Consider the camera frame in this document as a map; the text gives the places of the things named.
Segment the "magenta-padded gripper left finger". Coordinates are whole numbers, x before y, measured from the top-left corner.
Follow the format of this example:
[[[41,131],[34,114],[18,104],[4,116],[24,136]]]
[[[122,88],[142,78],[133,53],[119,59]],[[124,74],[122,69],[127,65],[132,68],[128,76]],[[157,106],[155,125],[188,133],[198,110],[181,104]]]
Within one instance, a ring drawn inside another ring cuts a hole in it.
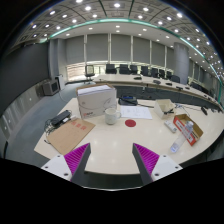
[[[91,153],[91,145],[84,144],[66,155],[57,154],[42,169],[81,186],[85,177],[85,167]]]

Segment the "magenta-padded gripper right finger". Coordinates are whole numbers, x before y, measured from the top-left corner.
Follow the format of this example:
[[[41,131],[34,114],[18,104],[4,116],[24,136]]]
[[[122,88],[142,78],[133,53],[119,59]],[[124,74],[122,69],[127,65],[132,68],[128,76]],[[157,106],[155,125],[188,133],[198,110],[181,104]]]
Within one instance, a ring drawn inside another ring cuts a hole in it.
[[[143,185],[147,185],[182,169],[168,155],[158,155],[137,143],[133,144],[132,154],[136,160]]]

